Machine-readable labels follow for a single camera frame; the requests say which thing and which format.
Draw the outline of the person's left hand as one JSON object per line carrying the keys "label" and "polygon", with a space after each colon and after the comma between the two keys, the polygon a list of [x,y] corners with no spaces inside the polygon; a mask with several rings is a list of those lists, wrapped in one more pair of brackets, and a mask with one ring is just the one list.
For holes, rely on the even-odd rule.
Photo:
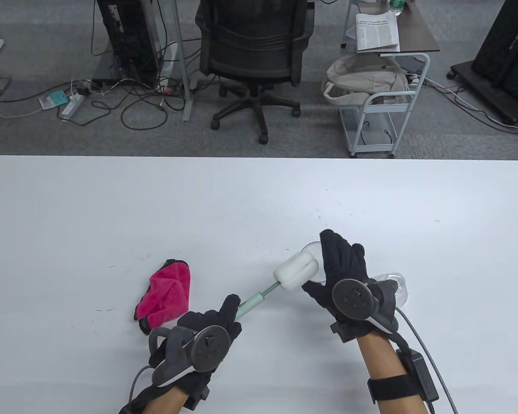
{"label": "person's left hand", "polygon": [[226,297],[219,310],[187,312],[172,329],[155,329],[149,363],[157,390],[174,388],[188,396],[184,407],[194,410],[209,395],[208,384],[242,331],[237,322],[241,300]]}

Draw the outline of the person's right hand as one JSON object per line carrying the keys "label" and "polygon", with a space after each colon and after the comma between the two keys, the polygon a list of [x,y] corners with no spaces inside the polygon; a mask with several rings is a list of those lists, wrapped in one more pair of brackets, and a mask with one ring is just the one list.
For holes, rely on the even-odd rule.
{"label": "person's right hand", "polygon": [[306,282],[302,289],[335,318],[330,326],[343,343],[376,332],[406,351],[395,318],[397,281],[367,275],[364,247],[351,245],[331,229],[320,233],[326,279]]}

